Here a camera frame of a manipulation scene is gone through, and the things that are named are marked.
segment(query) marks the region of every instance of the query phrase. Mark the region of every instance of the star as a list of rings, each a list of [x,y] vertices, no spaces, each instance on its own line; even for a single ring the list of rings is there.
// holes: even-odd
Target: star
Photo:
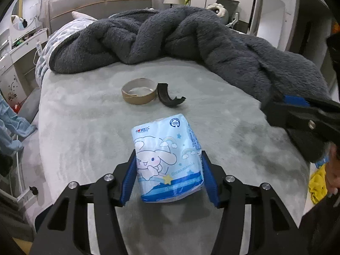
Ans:
[[[171,184],[172,177],[170,175],[164,176],[163,179],[164,179],[164,184],[169,184],[169,185]]]

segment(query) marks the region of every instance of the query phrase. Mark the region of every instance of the red object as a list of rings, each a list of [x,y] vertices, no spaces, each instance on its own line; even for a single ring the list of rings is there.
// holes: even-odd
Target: red object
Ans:
[[[19,110],[20,110],[21,106],[20,104],[16,104],[15,106],[12,107],[13,111],[18,114],[19,113]]]

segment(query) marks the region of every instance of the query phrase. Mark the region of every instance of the plastic packaging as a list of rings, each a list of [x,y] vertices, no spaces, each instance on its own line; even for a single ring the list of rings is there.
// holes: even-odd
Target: plastic packaging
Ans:
[[[182,114],[132,129],[145,202],[182,199],[203,186],[202,149]]]

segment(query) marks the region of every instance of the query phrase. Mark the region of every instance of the bed headboard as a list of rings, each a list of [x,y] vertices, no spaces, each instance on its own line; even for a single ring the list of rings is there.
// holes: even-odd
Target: bed headboard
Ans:
[[[45,5],[45,21],[50,33],[53,33],[73,20],[72,11],[101,19],[125,10],[146,7],[152,7],[152,0],[49,0]]]

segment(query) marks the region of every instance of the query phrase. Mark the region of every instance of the hand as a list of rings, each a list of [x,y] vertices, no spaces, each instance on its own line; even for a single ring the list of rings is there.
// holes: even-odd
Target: hand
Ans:
[[[340,160],[337,158],[337,147],[334,144],[330,147],[325,180],[328,197],[331,197],[332,194],[337,194],[338,188],[340,188]]]

